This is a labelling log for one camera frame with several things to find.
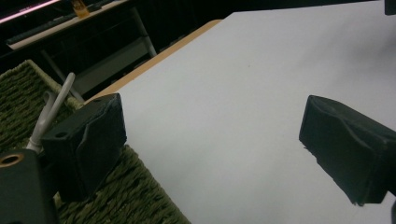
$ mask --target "white surface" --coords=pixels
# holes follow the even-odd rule
[[[128,143],[192,223],[390,223],[298,140],[309,94],[396,130],[383,2],[234,13],[120,90]]]

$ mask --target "white table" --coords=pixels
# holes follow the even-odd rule
[[[383,4],[232,14],[120,89],[128,144],[192,223],[390,223],[298,140],[309,94],[396,130]]]

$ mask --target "wicker texture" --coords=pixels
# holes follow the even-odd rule
[[[44,106],[44,91],[60,89],[32,61],[0,75],[0,153],[26,146]],[[66,105],[53,125],[82,107],[73,97]],[[62,203],[56,195],[55,203],[61,223],[189,223],[128,146],[93,198]]]

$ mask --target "round hole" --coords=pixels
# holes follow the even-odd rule
[[[10,163],[12,163],[12,162],[14,162],[14,161],[17,161],[17,160],[18,160],[18,156],[12,156],[12,157],[8,157],[8,158],[3,159],[3,160],[1,161],[1,163],[3,163],[3,164],[10,164]]]
[[[11,154],[0,158],[0,168],[14,165],[23,159],[23,154]]]
[[[61,138],[67,136],[67,133],[57,133],[55,137]]]

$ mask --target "black object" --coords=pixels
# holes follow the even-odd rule
[[[17,149],[0,155],[0,223],[58,223],[37,155]]]
[[[396,1],[385,0],[385,15],[391,16],[396,14]]]
[[[42,137],[65,202],[91,197],[116,164],[126,141],[119,94],[97,98]]]
[[[33,28],[32,30],[28,30],[28,31],[26,31],[24,33],[21,33],[19,35],[12,36],[11,38],[6,40],[6,43],[8,45],[13,45],[13,44],[18,43],[18,42],[20,42],[20,41],[22,41],[22,40],[24,40],[24,39],[26,39],[26,38],[28,38],[30,36],[37,35],[37,34],[39,34],[41,32],[44,32],[44,31],[52,28],[52,27],[60,25],[60,24],[62,24],[64,22],[66,22],[66,21],[70,21],[73,18],[75,18],[76,16],[77,16],[76,13],[70,13],[70,14],[68,14],[66,16],[63,16],[63,17],[58,18],[58,19],[55,19],[53,21],[48,21],[47,23],[44,23],[44,24],[42,24],[40,26],[37,26],[36,28]]]
[[[395,190],[396,132],[334,100],[309,96],[300,141],[353,203]]]

